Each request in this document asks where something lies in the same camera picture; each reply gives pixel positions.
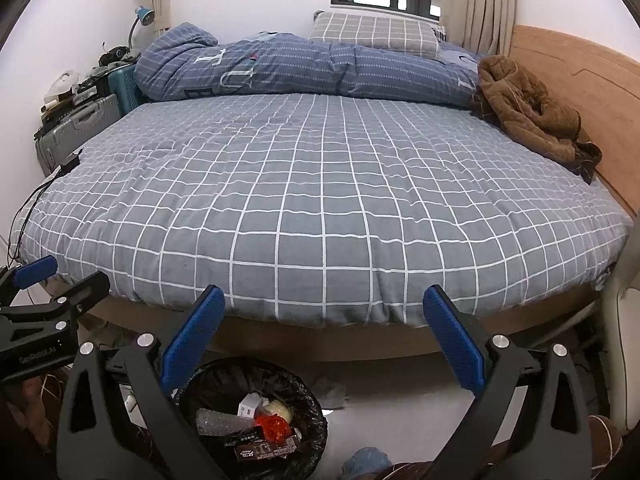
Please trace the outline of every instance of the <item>wooden headboard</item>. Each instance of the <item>wooden headboard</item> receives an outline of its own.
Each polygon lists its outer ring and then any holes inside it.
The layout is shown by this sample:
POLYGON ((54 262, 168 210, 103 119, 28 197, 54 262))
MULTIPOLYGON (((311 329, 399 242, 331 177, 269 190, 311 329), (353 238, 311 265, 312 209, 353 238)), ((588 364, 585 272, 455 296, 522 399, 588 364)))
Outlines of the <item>wooden headboard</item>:
POLYGON ((564 98, 602 150, 598 174, 633 216, 640 209, 640 63, 605 46, 516 25, 509 54, 564 98))

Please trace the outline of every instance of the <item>trash bin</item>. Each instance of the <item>trash bin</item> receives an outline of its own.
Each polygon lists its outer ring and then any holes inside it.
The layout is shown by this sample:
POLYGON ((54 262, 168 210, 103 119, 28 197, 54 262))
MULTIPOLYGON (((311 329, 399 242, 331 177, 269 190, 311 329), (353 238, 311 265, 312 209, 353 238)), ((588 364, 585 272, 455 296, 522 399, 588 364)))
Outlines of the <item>trash bin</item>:
POLYGON ((258 359, 224 358, 199 368, 175 402, 195 431, 199 408, 235 414, 252 392, 293 410, 291 427, 302 434, 300 448, 282 458, 238 462, 233 448, 223 446, 223 437, 201 436, 202 445, 231 480, 305 480, 320 462, 327 424, 320 404, 296 375, 258 359))

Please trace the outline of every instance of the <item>plaid pillow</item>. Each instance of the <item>plaid pillow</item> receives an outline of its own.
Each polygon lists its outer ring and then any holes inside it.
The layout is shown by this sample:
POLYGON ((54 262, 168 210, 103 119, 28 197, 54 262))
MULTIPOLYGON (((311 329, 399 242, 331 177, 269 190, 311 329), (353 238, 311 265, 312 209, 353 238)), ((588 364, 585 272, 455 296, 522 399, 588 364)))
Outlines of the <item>plaid pillow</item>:
POLYGON ((428 22, 321 12, 309 39, 329 43, 356 43, 362 46, 403 52, 437 59, 440 47, 428 22))

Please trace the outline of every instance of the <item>blue gripper pad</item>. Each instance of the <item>blue gripper pad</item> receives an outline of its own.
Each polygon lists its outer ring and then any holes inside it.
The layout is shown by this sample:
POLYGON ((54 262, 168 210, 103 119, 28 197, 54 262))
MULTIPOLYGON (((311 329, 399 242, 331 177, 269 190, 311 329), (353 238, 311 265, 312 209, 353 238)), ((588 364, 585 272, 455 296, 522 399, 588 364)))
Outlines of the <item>blue gripper pad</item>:
POLYGON ((15 269, 13 285, 25 290, 31 285, 42 282, 58 272, 58 261, 53 256, 45 256, 37 262, 15 269))
POLYGON ((162 356, 160 387, 165 395, 187 383, 224 316, 224 293, 208 286, 162 356))
POLYGON ((424 319, 438 340, 460 386, 479 397, 485 384, 484 357, 447 303, 453 306, 439 286, 430 286, 424 291, 422 299, 424 319))

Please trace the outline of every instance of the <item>bed frame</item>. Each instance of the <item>bed frame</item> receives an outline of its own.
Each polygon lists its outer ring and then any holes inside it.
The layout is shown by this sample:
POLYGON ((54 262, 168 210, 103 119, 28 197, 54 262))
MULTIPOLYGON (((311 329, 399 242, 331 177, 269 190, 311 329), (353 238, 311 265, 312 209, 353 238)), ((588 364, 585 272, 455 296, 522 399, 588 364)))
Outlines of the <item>bed frame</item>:
MULTIPOLYGON (((580 112, 584 129, 604 154, 598 174, 635 218, 640 208, 640 64, 582 38, 521 25, 513 29, 510 56, 580 112)), ((62 290, 58 282, 47 286, 51 294, 62 290)), ((489 332, 511 334, 578 312, 594 298, 591 287, 583 285, 538 303, 503 310, 483 322, 489 332)), ((158 332, 176 316, 165 308, 118 298, 104 300, 92 314, 136 332, 158 332)), ((373 360, 439 350, 428 328, 303 328, 237 317, 223 321, 210 348, 288 362, 373 360)))

